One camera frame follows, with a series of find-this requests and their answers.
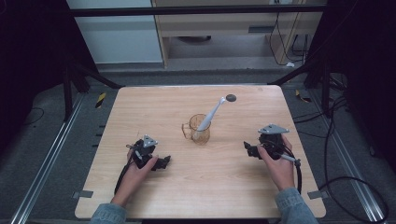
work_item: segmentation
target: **gray sleeve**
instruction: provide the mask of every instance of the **gray sleeve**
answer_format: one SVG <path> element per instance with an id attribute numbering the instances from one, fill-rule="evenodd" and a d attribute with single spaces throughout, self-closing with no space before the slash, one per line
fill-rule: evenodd
<path id="1" fill-rule="evenodd" d="M 114 203 L 102 203 L 98 206 L 91 218 L 90 224 L 121 224 L 125 223 L 126 211 Z"/>
<path id="2" fill-rule="evenodd" d="M 280 191 L 276 195 L 276 205 L 283 224 L 318 223 L 296 188 Z"/>

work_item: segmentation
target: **hand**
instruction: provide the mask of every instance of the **hand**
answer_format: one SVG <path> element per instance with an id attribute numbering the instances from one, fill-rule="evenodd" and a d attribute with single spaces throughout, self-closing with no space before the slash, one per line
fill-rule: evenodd
<path id="1" fill-rule="evenodd" d="M 132 150 L 129 150 L 127 155 L 128 159 L 132 156 L 131 154 Z M 125 207 L 131 195 L 139 188 L 140 184 L 151 171 L 151 168 L 155 165 L 157 160 L 158 156 L 151 158 L 148 163 L 142 167 L 142 169 L 139 169 L 136 164 L 132 163 L 121 180 L 120 187 L 111 202 L 118 204 L 121 207 Z"/>
<path id="2" fill-rule="evenodd" d="M 282 134 L 282 139 L 285 146 L 291 150 L 291 143 L 285 137 L 284 134 Z M 260 156 L 265 161 L 265 164 L 267 165 L 267 168 L 270 171 L 271 178 L 273 179 L 279 191 L 287 188 L 295 188 L 293 163 L 291 161 L 282 158 L 274 161 L 268 155 L 265 148 L 258 145 L 257 149 L 259 150 Z"/>

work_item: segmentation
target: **brush head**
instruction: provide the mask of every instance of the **brush head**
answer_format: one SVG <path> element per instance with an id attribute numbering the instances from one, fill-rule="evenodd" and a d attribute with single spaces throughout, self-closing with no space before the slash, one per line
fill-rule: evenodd
<path id="1" fill-rule="evenodd" d="M 226 99 L 228 102 L 234 102 L 234 101 L 236 101 L 236 96 L 235 96 L 234 94 L 228 94 L 228 95 L 225 97 L 225 99 Z"/>

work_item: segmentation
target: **aluminum rail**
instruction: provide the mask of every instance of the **aluminum rail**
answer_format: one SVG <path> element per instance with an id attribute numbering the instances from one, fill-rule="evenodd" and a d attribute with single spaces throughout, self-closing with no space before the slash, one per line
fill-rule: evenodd
<path id="1" fill-rule="evenodd" d="M 320 97 L 318 96 L 318 93 L 316 91 L 309 91 L 309 92 L 314 100 L 315 105 L 320 111 L 321 106 L 319 100 Z M 330 121 L 325 116 L 322 117 L 326 127 L 330 128 Z M 346 173 L 350 176 L 357 177 L 363 180 L 363 176 L 361 172 L 359 171 L 358 167 L 355 165 L 355 162 L 352 160 L 351 156 L 347 152 L 347 148 L 344 145 L 339 133 L 336 130 L 334 130 L 331 138 L 332 138 L 332 143 L 337 152 L 338 158 L 343 164 Z M 375 200 L 375 196 L 371 192 L 370 188 L 356 181 L 351 181 L 351 184 L 361 201 L 361 205 L 363 206 L 363 209 L 367 217 L 371 221 L 379 221 L 382 218 L 384 218 L 384 214 L 382 213 L 382 210 L 379 207 L 377 201 Z"/>
<path id="2" fill-rule="evenodd" d="M 64 122 L 61 127 L 61 130 L 58 132 L 52 146 L 47 154 L 46 159 L 44 159 L 40 170 L 38 171 L 37 175 L 35 176 L 35 180 L 33 181 L 32 185 L 30 186 L 29 190 L 27 191 L 23 201 L 21 202 L 18 210 L 15 212 L 14 216 L 11 219 L 12 224 L 22 224 L 25 223 L 27 218 L 29 217 L 33 206 L 35 205 L 35 201 L 38 198 L 41 190 L 44 187 L 44 184 L 47 181 L 47 178 L 52 170 L 56 159 L 58 158 L 59 153 L 64 145 L 64 141 L 69 134 L 75 120 L 77 114 L 81 108 L 82 100 L 84 99 L 84 94 L 78 94 L 74 105 L 74 112 L 71 114 L 70 118 Z"/>

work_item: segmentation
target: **wrist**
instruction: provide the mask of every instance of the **wrist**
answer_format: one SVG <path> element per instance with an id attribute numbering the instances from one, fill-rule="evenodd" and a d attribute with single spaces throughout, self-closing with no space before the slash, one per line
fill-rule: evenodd
<path id="1" fill-rule="evenodd" d="M 111 203 L 114 203 L 116 205 L 125 208 L 128 201 L 129 201 L 129 196 L 121 195 L 117 193 L 116 195 L 114 195 L 113 199 L 111 200 Z"/>
<path id="2" fill-rule="evenodd" d="M 284 189 L 289 189 L 289 188 L 295 188 L 294 182 L 293 183 L 288 183 L 288 184 L 283 184 L 283 185 L 277 185 L 277 189 L 279 191 L 282 191 Z"/>
<path id="3" fill-rule="evenodd" d="M 283 191 L 283 190 L 285 190 L 285 189 L 296 189 L 296 187 L 294 187 L 294 186 L 288 186 L 288 187 L 284 187 L 284 188 L 278 188 L 279 192 L 280 192 L 280 191 Z"/>

